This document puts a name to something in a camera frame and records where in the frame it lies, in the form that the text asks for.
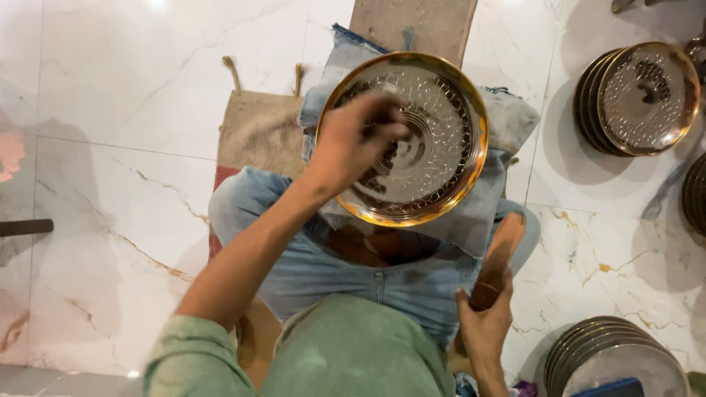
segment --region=green shirt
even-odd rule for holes
[[[331,295],[282,330],[260,396],[454,396],[446,353],[414,320],[350,295]],[[145,371],[145,396],[257,396],[228,333],[174,316]]]

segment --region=shirt sleeve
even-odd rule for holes
[[[173,316],[147,363],[145,397],[254,397],[238,366],[235,347],[221,325],[198,317]]]

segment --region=wooden board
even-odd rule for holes
[[[356,0],[350,30],[391,51],[421,51],[461,66],[478,0]]]

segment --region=knee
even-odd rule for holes
[[[513,275],[517,274],[525,265],[525,262],[530,258],[534,249],[537,248],[539,238],[542,235],[542,226],[537,216],[526,207],[521,207],[518,211],[525,216],[525,235],[522,236],[520,244],[515,250],[515,255],[513,255],[513,258],[510,260]]]
[[[226,178],[208,203],[208,217],[221,243],[227,244],[262,215],[289,183],[289,178],[252,167]]]

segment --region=wrist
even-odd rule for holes
[[[297,195],[303,206],[314,206],[317,209],[336,195],[329,186],[308,177],[306,173],[295,179],[288,190]]]
[[[473,375],[477,381],[505,382],[505,373],[500,360],[470,360]]]

